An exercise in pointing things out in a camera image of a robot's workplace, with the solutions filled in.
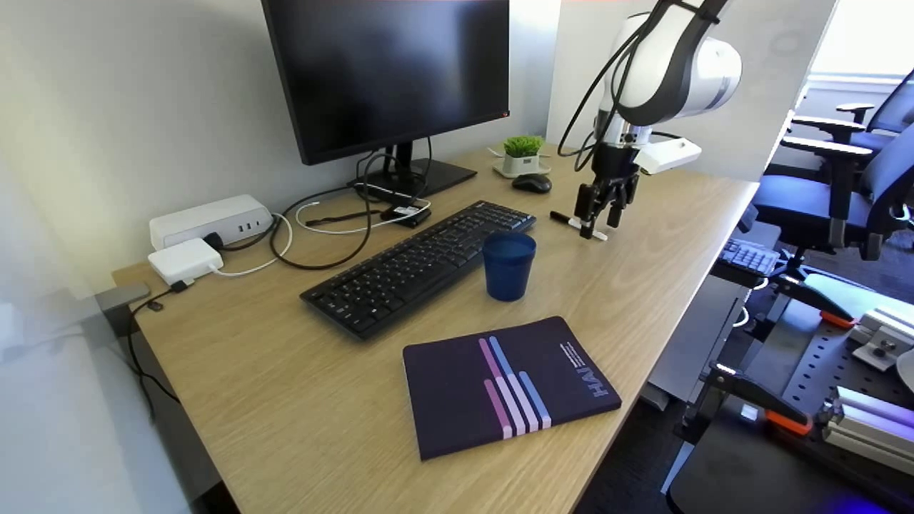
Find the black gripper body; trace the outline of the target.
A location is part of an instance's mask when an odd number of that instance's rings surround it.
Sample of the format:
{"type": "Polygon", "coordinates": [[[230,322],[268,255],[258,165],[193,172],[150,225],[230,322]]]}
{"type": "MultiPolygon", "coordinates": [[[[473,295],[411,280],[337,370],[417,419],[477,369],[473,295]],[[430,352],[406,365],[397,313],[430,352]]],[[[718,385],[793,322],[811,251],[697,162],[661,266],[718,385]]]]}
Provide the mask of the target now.
{"type": "Polygon", "coordinates": [[[591,172],[594,172],[591,196],[597,206],[608,206],[613,186],[617,181],[624,181],[624,176],[638,181],[635,131],[617,112],[601,109],[594,116],[594,138],[597,138],[597,143],[591,149],[591,172]]]}

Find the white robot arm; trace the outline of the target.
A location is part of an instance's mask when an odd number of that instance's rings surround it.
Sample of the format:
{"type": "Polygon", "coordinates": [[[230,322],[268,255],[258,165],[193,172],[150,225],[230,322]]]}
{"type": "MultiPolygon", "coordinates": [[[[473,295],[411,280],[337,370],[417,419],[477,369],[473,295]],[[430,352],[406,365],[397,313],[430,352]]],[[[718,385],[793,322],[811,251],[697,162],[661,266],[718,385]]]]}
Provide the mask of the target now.
{"type": "Polygon", "coordinates": [[[597,236],[597,213],[617,229],[638,192],[638,158],[651,149],[658,122],[721,109],[738,88],[743,61],[713,28],[730,0],[658,0],[621,26],[613,56],[584,93],[601,93],[584,159],[591,183],[578,192],[574,213],[584,236],[597,236]]]}

